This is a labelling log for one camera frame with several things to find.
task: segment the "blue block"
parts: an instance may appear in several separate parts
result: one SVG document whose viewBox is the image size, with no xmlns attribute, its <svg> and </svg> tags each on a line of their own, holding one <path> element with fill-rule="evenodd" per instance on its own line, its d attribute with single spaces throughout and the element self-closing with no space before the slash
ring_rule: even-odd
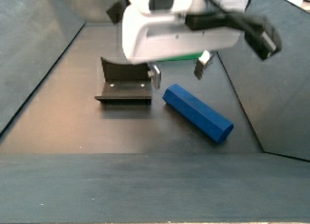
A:
<svg viewBox="0 0 310 224">
<path fill-rule="evenodd" d="M 234 124 L 178 84 L 166 90 L 162 98 L 218 144 L 226 140 Z"/>
</svg>

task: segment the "black holder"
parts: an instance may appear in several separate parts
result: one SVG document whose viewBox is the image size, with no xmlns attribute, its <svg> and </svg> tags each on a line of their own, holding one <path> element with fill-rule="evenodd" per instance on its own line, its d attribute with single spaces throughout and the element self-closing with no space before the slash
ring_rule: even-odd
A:
<svg viewBox="0 0 310 224">
<path fill-rule="evenodd" d="M 100 102 L 151 101 L 151 78 L 148 77 L 148 65 L 146 63 L 132 65 L 130 63 L 114 63 L 100 58 L 104 73 L 104 86 L 100 96 L 95 98 Z"/>
</svg>

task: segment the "gray floor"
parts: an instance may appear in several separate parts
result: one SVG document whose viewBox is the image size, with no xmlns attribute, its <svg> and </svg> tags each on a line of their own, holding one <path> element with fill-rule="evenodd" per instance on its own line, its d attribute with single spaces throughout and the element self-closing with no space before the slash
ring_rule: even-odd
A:
<svg viewBox="0 0 310 224">
<path fill-rule="evenodd" d="M 262 153 L 217 58 L 202 81 L 159 63 L 150 106 L 95 100 L 118 33 L 83 29 L 1 137 L 0 222 L 310 221 L 310 164 Z M 164 105 L 173 83 L 235 123 L 223 145 Z"/>
<path fill-rule="evenodd" d="M 103 86 L 99 57 L 123 62 L 120 30 L 88 25 L 0 141 L 0 153 L 261 152 L 218 58 L 198 81 L 194 61 L 162 62 L 162 89 L 151 105 L 95 100 Z M 217 146 L 164 104 L 164 90 L 183 86 L 235 123 Z"/>
</svg>

